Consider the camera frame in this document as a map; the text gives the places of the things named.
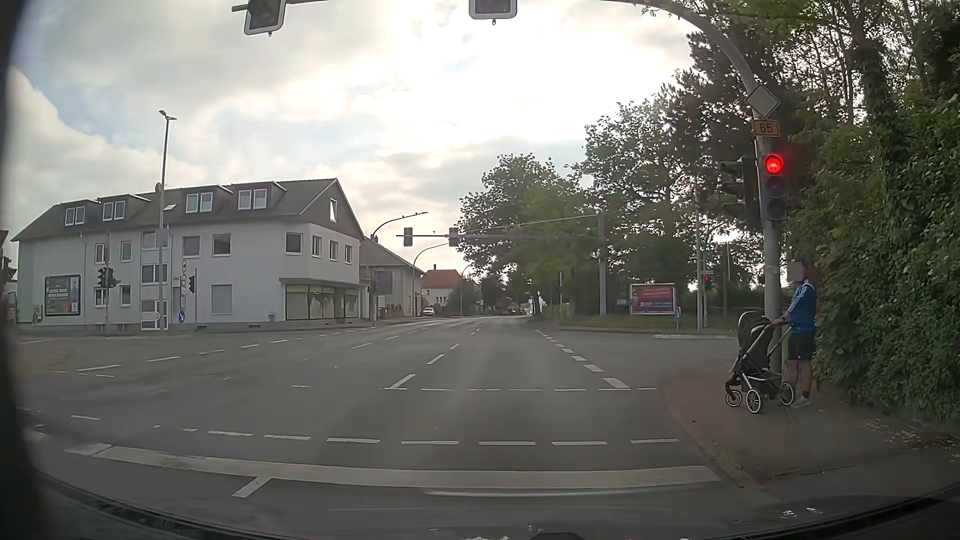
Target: street lamp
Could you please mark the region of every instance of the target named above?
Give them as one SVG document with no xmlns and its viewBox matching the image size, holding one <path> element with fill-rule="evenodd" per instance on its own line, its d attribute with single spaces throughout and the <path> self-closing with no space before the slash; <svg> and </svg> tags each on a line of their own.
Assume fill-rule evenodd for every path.
<svg viewBox="0 0 960 540">
<path fill-rule="evenodd" d="M 414 216 L 416 216 L 416 215 L 424 215 L 424 214 L 426 214 L 426 213 L 429 213 L 429 212 L 416 212 L 416 213 L 412 213 L 412 214 L 410 214 L 410 215 L 401 215 L 400 217 L 395 217 L 394 219 L 388 219 L 387 221 L 384 221 L 383 223 L 381 223 L 381 224 L 379 225 L 379 227 L 377 227 L 376 229 L 373 230 L 373 232 L 370 234 L 370 240 L 373 240 L 374 242 L 376 242 L 376 243 L 379 244 L 379 243 L 380 243 L 380 239 L 376 237 L 376 232 L 380 230 L 380 227 L 383 227 L 384 225 L 386 225 L 386 224 L 388 224 L 388 223 L 393 223 L 393 222 L 395 222 L 395 221 L 399 221 L 399 220 L 401 220 L 401 219 L 406 219 L 406 218 L 408 218 L 408 217 L 414 217 Z"/>
<path fill-rule="evenodd" d="M 427 250 L 432 250 L 433 248 L 439 248 L 440 246 L 445 246 L 445 245 L 447 245 L 446 242 L 444 242 L 443 244 L 437 244 L 436 246 L 430 246 L 428 248 L 424 248 L 422 251 L 420 251 L 417 254 L 416 257 L 414 257 L 414 263 L 411 265 L 411 268 L 410 268 L 410 276 L 412 278 L 410 280 L 410 309 L 413 312 L 413 315 L 415 317 L 417 316 L 417 311 L 419 311 L 414 306 L 414 302 L 417 300 L 417 259 L 420 258 L 421 255 L 423 255 L 423 252 Z"/>
<path fill-rule="evenodd" d="M 159 253 L 160 253 L 160 272 L 159 272 L 160 279 L 157 280 L 159 282 L 158 297 L 160 302 L 160 306 L 159 306 L 160 321 L 159 322 L 160 322 L 160 331 L 165 331 L 167 330 L 166 328 L 167 327 L 166 325 L 167 310 L 163 307 L 163 245 L 164 243 L 166 243 L 165 242 L 166 236 L 164 235 L 164 231 L 163 231 L 163 209 L 166 208 L 166 203 L 163 201 L 163 194 L 164 194 L 164 189 L 166 189 L 166 186 L 167 186 L 167 142 L 170 139 L 170 121 L 176 120 L 177 118 L 176 116 L 171 116 L 167 114 L 166 110 L 161 109 L 159 112 L 160 112 L 160 115 L 163 116 L 163 118 L 166 120 L 166 126 L 163 129 L 163 164 L 160 167 L 160 184 L 158 184 L 156 187 L 156 190 L 159 192 L 159 195 L 160 195 L 159 197 L 160 199 L 159 228 L 156 231 L 156 242 L 159 244 L 157 247 L 159 248 Z M 168 274 L 167 275 L 168 280 L 173 278 L 169 269 L 167 271 L 167 274 Z"/>
</svg>

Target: stroller wheel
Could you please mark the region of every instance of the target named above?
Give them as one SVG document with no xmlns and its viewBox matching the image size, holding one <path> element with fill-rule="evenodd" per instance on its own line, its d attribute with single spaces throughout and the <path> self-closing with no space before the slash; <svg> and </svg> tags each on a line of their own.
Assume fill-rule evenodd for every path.
<svg viewBox="0 0 960 540">
<path fill-rule="evenodd" d="M 780 402 L 784 405 L 790 405 L 793 403 L 795 396 L 793 392 L 793 386 L 789 382 L 784 381 L 780 383 Z"/>
<path fill-rule="evenodd" d="M 743 401 L 743 392 L 740 392 L 736 388 L 728 388 L 725 398 L 727 400 L 727 405 L 738 406 L 740 405 L 740 402 Z"/>
<path fill-rule="evenodd" d="M 757 414 L 763 408 L 763 397 L 755 388 L 747 390 L 747 410 Z"/>
</svg>

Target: house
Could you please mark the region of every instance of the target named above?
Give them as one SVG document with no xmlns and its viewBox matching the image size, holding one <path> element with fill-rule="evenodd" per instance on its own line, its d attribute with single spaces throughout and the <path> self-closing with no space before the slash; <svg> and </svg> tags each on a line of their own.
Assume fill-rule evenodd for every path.
<svg viewBox="0 0 960 540">
<path fill-rule="evenodd" d="M 423 271 L 369 238 L 360 242 L 360 276 L 372 286 L 372 306 L 377 318 L 420 314 L 420 279 Z"/>
<path fill-rule="evenodd" d="M 370 316 L 364 235 L 338 180 L 179 187 L 163 201 L 162 234 L 158 193 L 54 205 L 17 234 L 18 322 L 150 331 Z M 119 283 L 98 286 L 102 271 Z"/>
<path fill-rule="evenodd" d="M 420 281 L 420 288 L 423 291 L 423 298 L 429 306 L 439 304 L 446 306 L 446 301 L 450 293 L 460 282 L 460 272 L 456 270 L 437 270 L 437 265 L 433 265 L 433 270 L 427 270 L 426 275 Z"/>
</svg>

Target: overhead traffic light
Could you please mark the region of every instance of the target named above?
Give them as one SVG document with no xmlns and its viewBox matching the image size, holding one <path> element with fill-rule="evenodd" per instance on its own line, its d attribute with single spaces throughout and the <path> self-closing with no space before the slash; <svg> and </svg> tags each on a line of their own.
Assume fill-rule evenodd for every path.
<svg viewBox="0 0 960 540">
<path fill-rule="evenodd" d="M 247 36 L 275 32 L 283 26 L 287 0 L 250 0 L 243 33 Z"/>
<path fill-rule="evenodd" d="M 783 179 L 783 157 L 780 154 L 767 154 L 763 158 L 766 179 L 763 183 L 763 205 L 766 218 L 770 221 L 786 220 L 786 186 Z"/>
<path fill-rule="evenodd" d="M 516 17 L 516 0 L 470 0 L 470 17 L 475 19 L 509 19 Z"/>
<path fill-rule="evenodd" d="M 720 161 L 719 168 L 721 173 L 728 175 L 728 180 L 720 186 L 721 190 L 737 200 L 725 204 L 724 212 L 736 218 L 738 225 L 747 231 L 761 230 L 756 157 L 750 153 L 736 161 Z"/>
</svg>

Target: black shorts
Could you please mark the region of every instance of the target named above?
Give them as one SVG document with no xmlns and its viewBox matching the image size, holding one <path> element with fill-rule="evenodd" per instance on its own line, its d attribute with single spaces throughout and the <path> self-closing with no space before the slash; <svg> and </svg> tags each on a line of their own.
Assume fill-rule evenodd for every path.
<svg viewBox="0 0 960 540">
<path fill-rule="evenodd" d="M 788 360 L 812 360 L 813 354 L 817 352 L 817 341 L 815 333 L 805 331 L 804 333 L 791 333 L 787 338 L 787 359 Z"/>
</svg>

